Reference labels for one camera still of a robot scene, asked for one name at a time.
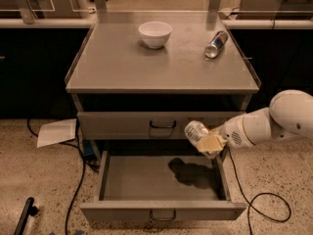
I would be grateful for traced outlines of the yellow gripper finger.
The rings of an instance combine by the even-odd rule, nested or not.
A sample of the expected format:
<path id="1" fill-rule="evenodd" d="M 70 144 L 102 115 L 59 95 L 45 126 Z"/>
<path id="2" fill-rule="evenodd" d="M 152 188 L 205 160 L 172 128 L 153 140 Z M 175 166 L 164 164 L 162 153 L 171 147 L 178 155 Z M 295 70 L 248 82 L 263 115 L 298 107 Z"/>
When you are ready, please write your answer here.
<path id="1" fill-rule="evenodd" d="M 211 134 L 203 137 L 196 148 L 209 159 L 216 158 L 226 146 L 227 141 L 219 134 Z"/>

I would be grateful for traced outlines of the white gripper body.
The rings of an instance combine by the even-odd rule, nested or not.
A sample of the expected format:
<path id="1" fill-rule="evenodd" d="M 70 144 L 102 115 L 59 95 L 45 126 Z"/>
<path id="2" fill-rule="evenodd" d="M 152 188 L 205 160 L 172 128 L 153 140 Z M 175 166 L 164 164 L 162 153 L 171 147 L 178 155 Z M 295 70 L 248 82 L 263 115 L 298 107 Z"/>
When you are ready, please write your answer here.
<path id="1" fill-rule="evenodd" d="M 232 149 L 252 147 L 244 129 L 244 116 L 237 116 L 227 120 L 221 127 L 220 134 Z"/>

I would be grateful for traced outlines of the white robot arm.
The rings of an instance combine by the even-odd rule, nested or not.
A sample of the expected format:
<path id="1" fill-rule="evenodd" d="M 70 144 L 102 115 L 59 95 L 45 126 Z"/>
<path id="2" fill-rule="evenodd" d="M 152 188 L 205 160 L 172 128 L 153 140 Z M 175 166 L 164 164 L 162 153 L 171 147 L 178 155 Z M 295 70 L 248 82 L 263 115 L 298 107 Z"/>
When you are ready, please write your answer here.
<path id="1" fill-rule="evenodd" d="M 313 138 L 313 97 L 303 91 L 285 90 L 275 95 L 268 107 L 233 117 L 209 130 L 196 148 L 213 159 L 226 146 L 243 149 L 301 138 Z"/>

